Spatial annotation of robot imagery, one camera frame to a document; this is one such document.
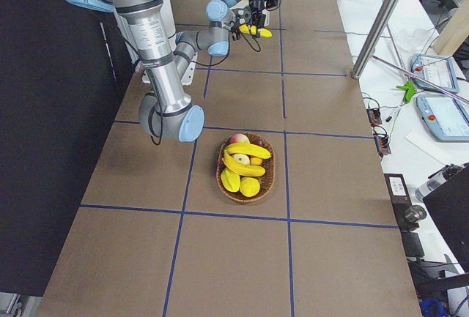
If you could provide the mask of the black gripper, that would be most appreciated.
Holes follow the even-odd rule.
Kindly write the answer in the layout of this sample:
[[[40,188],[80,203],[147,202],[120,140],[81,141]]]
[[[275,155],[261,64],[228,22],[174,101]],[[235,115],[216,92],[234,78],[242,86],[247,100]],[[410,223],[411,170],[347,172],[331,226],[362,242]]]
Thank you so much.
[[[265,9],[265,0],[248,0],[251,12],[263,12]]]
[[[239,27],[244,24],[249,26],[252,24],[251,10],[249,7],[245,7],[244,9],[230,11],[232,14],[231,33],[233,33],[233,35],[241,35],[242,33],[240,32]]]

